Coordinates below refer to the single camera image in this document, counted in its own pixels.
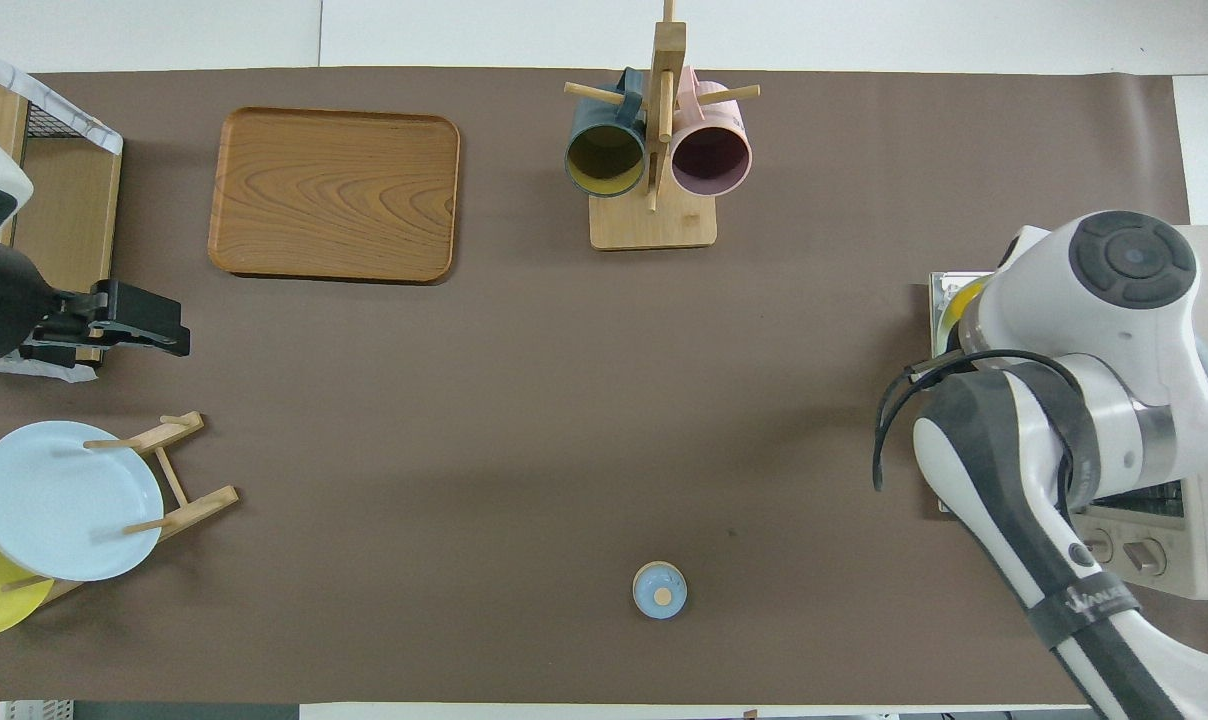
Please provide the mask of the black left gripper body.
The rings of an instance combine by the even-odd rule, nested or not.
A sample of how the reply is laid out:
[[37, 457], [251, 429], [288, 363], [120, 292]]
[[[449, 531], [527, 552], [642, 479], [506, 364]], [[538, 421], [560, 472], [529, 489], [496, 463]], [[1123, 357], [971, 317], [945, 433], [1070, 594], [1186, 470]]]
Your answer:
[[16, 356], [72, 368], [82, 348], [93, 354], [109, 350], [112, 337], [93, 323], [106, 309], [110, 294], [108, 284], [95, 284], [87, 294], [43, 286], [14, 290], [14, 304], [28, 325]]

